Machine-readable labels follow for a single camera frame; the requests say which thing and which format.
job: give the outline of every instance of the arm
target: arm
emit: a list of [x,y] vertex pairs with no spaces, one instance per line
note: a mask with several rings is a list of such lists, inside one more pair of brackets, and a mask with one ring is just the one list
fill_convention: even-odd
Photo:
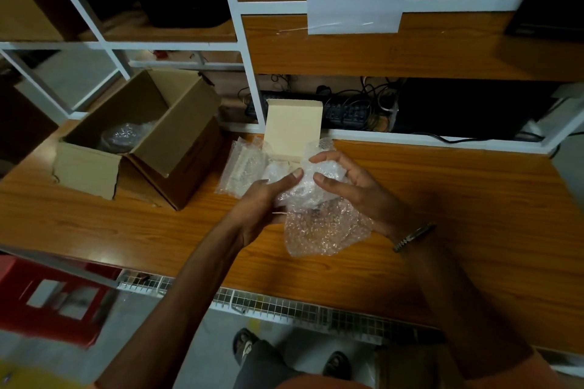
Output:
[[[394,244],[427,223],[344,154],[330,151],[311,158],[314,163],[324,160],[336,160],[343,165],[353,185],[322,174],[315,174],[316,183],[351,201],[373,219],[374,230]],[[415,240],[401,254],[442,328],[464,378],[500,373],[533,355],[533,349],[482,297],[438,238],[430,234]]]
[[171,289],[98,378],[100,389],[172,387],[194,334],[237,254],[273,218],[276,196],[295,186],[302,170],[267,185],[255,182],[199,243]]

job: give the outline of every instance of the gray pants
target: gray pants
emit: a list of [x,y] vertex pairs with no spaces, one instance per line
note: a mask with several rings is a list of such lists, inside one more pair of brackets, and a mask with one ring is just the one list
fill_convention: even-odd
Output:
[[288,367],[280,353],[267,341],[257,341],[245,360],[233,389],[276,389],[303,372]]

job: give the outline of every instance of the hand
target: hand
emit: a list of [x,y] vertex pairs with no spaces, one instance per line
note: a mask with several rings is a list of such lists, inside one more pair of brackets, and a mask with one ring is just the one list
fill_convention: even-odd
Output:
[[270,224],[284,223],[285,215],[275,215],[274,201],[282,192],[295,187],[304,172],[298,168],[282,180],[270,185],[267,180],[254,182],[225,218],[239,229],[238,238],[244,248],[252,243]]
[[381,186],[367,170],[340,151],[325,151],[310,158],[319,163],[334,160],[347,170],[352,185],[317,172],[315,183],[325,191],[340,195],[362,214],[373,220],[373,230],[397,244],[426,223],[412,208]]

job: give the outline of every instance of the red plastic stool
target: red plastic stool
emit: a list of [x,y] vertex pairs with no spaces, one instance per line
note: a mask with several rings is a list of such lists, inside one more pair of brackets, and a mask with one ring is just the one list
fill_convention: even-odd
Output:
[[[121,271],[115,267],[79,263],[86,270],[107,278],[116,278]],[[54,293],[46,301],[31,302],[31,297],[44,281],[58,282]],[[75,292],[90,291],[95,295],[80,319],[62,315],[67,297]],[[0,255],[0,329],[26,336],[42,337],[73,343],[87,348],[95,343],[105,321],[98,314],[107,313],[113,298],[104,301],[112,288],[71,275],[66,272],[22,260],[11,255]]]

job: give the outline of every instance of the foot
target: foot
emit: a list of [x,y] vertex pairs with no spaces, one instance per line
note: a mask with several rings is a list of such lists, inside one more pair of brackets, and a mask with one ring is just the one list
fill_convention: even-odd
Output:
[[338,380],[351,380],[351,363],[347,356],[340,352],[333,352],[322,370],[325,377],[337,378]]
[[259,338],[255,336],[250,330],[243,328],[233,338],[233,356],[238,365],[242,365],[247,354],[252,350],[253,344],[258,341]]

